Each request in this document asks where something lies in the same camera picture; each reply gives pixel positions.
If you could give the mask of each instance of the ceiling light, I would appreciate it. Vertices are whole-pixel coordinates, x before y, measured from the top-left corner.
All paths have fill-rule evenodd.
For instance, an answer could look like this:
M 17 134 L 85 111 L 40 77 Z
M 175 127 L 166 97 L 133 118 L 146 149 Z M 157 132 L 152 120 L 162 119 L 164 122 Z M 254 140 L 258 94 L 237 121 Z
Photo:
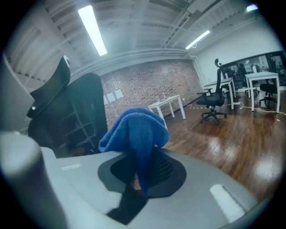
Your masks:
M 97 21 L 94 16 L 93 7 L 91 5 L 81 8 L 79 11 L 80 18 L 93 42 L 99 55 L 107 54 L 105 49 Z
M 256 9 L 258 9 L 258 7 L 255 4 L 252 4 L 252 5 L 249 5 L 248 7 L 246 7 L 246 11 L 247 12 L 253 11 L 253 10 L 256 10 Z
M 202 39 L 204 36 L 206 36 L 207 34 L 209 34 L 210 31 L 207 30 L 206 32 L 204 32 L 201 36 L 199 36 L 197 39 L 195 39 L 192 43 L 190 43 L 186 49 L 189 49 L 190 47 L 192 47 L 195 43 L 197 43 L 200 39 Z

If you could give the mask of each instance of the blue cloth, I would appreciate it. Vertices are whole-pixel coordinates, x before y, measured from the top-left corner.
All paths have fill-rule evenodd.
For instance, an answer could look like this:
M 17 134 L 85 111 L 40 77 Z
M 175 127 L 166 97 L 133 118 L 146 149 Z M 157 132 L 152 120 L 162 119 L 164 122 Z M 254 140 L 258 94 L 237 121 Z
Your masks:
M 99 142 L 99 150 L 136 152 L 136 172 L 142 191 L 146 192 L 147 172 L 152 147 L 169 141 L 164 120 L 153 112 L 132 107 L 124 111 Z

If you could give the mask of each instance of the table leg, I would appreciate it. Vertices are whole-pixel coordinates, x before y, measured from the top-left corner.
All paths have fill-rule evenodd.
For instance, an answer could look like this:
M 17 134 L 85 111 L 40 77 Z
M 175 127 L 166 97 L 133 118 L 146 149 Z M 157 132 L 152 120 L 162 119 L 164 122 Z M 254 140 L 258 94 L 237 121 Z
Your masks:
M 254 94 L 253 94 L 253 85 L 252 85 L 251 79 L 249 79 L 249 85 L 250 85 L 250 92 L 251 92 L 251 111 L 254 111 Z
M 233 87 L 233 95 L 234 95 L 234 98 L 236 98 L 236 88 L 235 88 L 235 86 L 234 86 L 234 81 L 233 81 L 233 79 L 232 79 L 232 87 Z
M 173 109 L 172 109 L 172 106 L 171 106 L 171 103 L 170 103 L 170 102 L 169 102 L 169 106 L 170 106 L 170 110 L 171 110 L 172 117 L 174 118 L 175 115 L 174 115 L 174 111 L 173 111 Z
M 276 113 L 280 110 L 280 84 L 279 84 L 279 77 L 276 77 L 276 83 L 277 83 L 277 107 L 276 107 Z
M 246 84 L 247 84 L 247 90 L 248 90 L 248 98 L 250 98 L 250 90 L 249 90 L 249 81 L 248 78 L 245 78 Z
M 232 94 L 232 88 L 231 88 L 230 82 L 228 83 L 228 88 L 229 88 L 229 95 L 231 97 L 231 109 L 233 110 L 234 109 L 234 107 L 233 107 L 233 94 Z
M 164 119 L 164 116 L 163 116 L 163 113 L 162 113 L 162 111 L 161 111 L 160 107 L 159 107 L 159 106 L 157 106 L 156 108 L 157 108 L 157 110 L 158 110 L 159 116 L 164 120 L 165 127 L 167 128 L 167 125 L 166 125 L 166 122 L 165 122 L 165 119 Z
M 182 101 L 181 101 L 181 97 L 178 97 L 178 103 L 179 103 L 179 106 L 180 106 L 180 110 L 182 112 L 183 119 L 186 119 L 184 108 L 183 108 Z

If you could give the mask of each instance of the wooden floor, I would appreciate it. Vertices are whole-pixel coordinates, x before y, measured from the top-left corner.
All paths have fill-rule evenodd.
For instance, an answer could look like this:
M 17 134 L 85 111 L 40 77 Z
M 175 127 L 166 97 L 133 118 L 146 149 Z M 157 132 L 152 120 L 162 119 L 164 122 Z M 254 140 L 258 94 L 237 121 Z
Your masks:
M 255 98 L 264 97 L 260 93 Z M 251 106 L 244 93 L 239 93 L 235 101 Z M 181 112 L 175 118 L 167 117 L 170 141 L 164 148 L 190 157 L 207 161 L 220 168 L 253 193 L 259 201 L 275 192 L 284 168 L 286 152 L 286 116 L 264 113 L 236 105 L 219 107 L 217 111 L 226 112 L 227 119 L 221 115 L 217 126 L 213 118 L 200 124 L 201 113 L 205 109 L 185 107 L 186 119 Z M 286 113 L 286 94 L 281 94 L 281 112 Z

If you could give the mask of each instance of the red brick wall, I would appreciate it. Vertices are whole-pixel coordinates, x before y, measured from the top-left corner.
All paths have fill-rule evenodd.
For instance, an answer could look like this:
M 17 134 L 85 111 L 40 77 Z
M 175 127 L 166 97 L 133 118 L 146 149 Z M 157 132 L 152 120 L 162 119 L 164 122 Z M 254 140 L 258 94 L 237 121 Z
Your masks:
M 161 60 L 137 64 L 101 76 L 104 95 L 120 89 L 123 98 L 105 105 L 108 128 L 118 116 L 132 106 L 146 107 L 163 98 L 181 95 L 185 102 L 196 99 L 202 87 L 191 60 Z M 179 109 L 177 101 L 172 103 L 173 110 Z M 161 107 L 163 115 L 170 114 L 168 105 Z

